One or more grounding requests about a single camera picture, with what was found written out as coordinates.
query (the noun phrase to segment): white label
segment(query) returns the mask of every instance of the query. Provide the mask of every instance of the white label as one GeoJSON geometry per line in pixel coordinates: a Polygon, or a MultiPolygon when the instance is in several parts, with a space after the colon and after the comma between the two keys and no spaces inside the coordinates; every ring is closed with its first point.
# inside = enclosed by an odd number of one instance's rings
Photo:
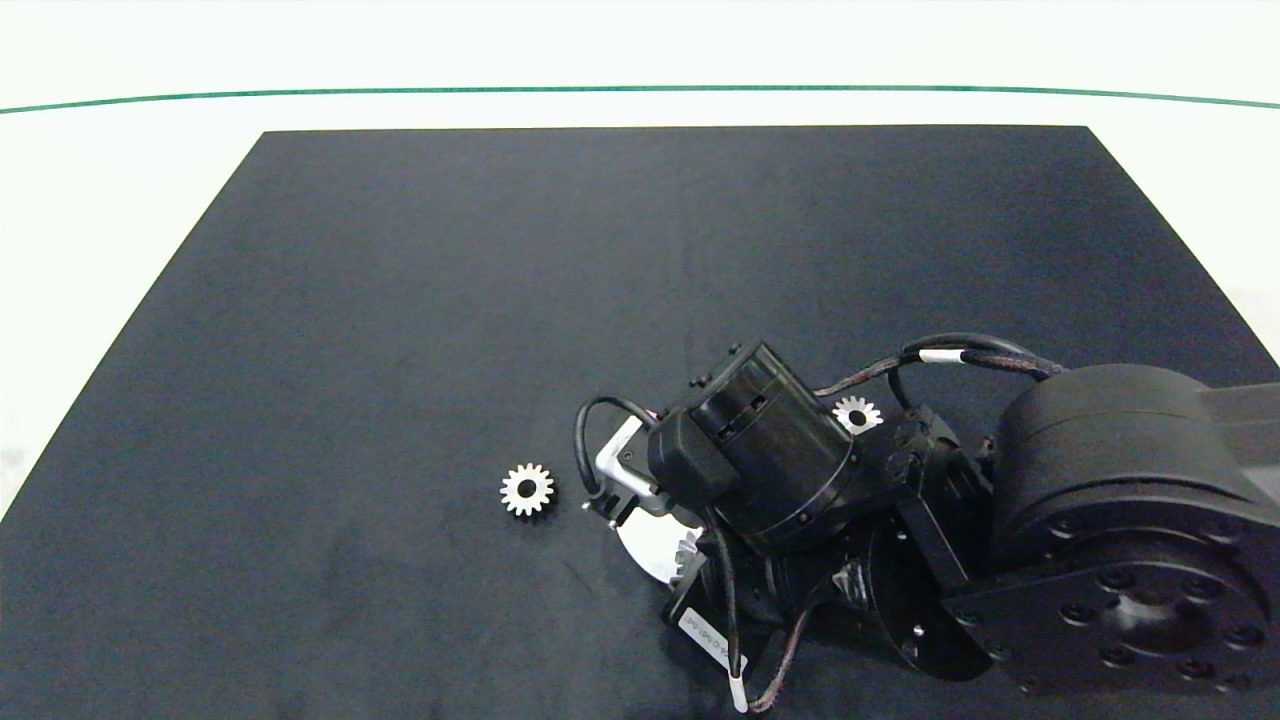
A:
{"type": "MultiPolygon", "coordinates": [[[[680,616],[680,629],[694,638],[694,642],[714,657],[724,670],[728,670],[728,641],[724,639],[724,635],[714,625],[699,615],[696,610],[692,607],[685,609],[685,612],[680,616]]],[[[742,657],[742,667],[746,667],[746,657],[742,657]]]]}
{"type": "Polygon", "coordinates": [[[964,363],[960,359],[960,354],[964,350],[922,350],[920,361],[922,363],[964,363]]]}

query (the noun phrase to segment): sticker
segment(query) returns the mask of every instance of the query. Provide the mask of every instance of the sticker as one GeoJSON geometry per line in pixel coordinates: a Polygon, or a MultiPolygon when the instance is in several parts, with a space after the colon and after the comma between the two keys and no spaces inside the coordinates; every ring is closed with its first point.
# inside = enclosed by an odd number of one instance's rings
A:
{"type": "MultiPolygon", "coordinates": [[[[692,607],[686,607],[680,616],[680,629],[694,638],[694,642],[714,657],[724,670],[728,670],[728,641],[716,629],[716,625],[708,623],[692,607]]],[[[742,657],[742,667],[746,667],[745,656],[742,657]]]]}

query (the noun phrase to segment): green line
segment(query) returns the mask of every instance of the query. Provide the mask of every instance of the green line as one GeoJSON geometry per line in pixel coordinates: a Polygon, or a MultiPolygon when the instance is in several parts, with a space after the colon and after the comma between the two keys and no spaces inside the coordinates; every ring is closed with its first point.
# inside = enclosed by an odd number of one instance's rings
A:
{"type": "Polygon", "coordinates": [[[280,95],[481,95],[520,92],[1015,92],[1025,95],[1084,95],[1089,97],[1125,97],[1129,100],[1165,100],[1170,102],[1199,102],[1206,105],[1234,105],[1238,108],[1265,108],[1280,110],[1280,102],[1260,100],[1233,100],[1229,97],[1198,97],[1194,95],[1165,95],[1160,92],[1125,92],[1119,90],[1073,90],[1066,87],[1016,87],[978,85],[590,85],[590,86],[498,86],[498,87],[316,87],[300,90],[229,90],[220,92],[174,92],[170,95],[138,95],[133,97],[106,97],[77,102],[50,102],[0,108],[0,115],[36,113],[67,108],[92,108],[96,105],[123,105],[127,102],[159,102],[161,100],[206,100],[210,97],[266,97],[280,95]]]}

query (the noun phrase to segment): black mat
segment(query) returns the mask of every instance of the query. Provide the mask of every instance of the black mat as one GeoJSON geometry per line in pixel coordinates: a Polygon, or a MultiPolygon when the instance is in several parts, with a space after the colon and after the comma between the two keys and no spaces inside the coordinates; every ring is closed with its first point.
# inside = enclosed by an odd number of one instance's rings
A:
{"type": "MultiPolygon", "coordinates": [[[[952,329],[1280,379],[1083,128],[266,135],[0,524],[0,716],[732,715],[662,588],[577,511],[575,407],[660,406],[755,336],[819,384],[952,329]],[[535,527],[498,501],[530,461],[563,480],[535,527]]],[[[969,439],[1024,387],[904,378],[969,439]]],[[[806,646],[774,716],[1276,702],[1023,700],[806,646]]]]}

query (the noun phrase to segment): cylindrical motor housing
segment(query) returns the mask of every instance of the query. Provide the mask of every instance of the cylindrical motor housing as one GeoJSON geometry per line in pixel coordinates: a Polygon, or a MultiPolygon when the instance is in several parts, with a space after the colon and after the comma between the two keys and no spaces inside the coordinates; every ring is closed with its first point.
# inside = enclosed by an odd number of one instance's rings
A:
{"type": "MultiPolygon", "coordinates": [[[[1098,507],[1135,489],[1148,506],[1187,512],[1212,498],[1274,506],[1220,424],[1226,410],[1217,406],[1240,404],[1220,397],[1228,392],[1162,368],[1096,365],[1019,396],[995,438],[993,561],[1007,566],[1044,552],[1046,542],[1115,529],[1096,527],[1098,507]]],[[[1171,528],[1178,515],[1128,519],[1171,528]]]]}
{"type": "Polygon", "coordinates": [[[767,345],[736,350],[694,384],[649,436],[649,470],[666,492],[691,509],[714,501],[762,555],[844,528],[852,441],[767,345]]]}

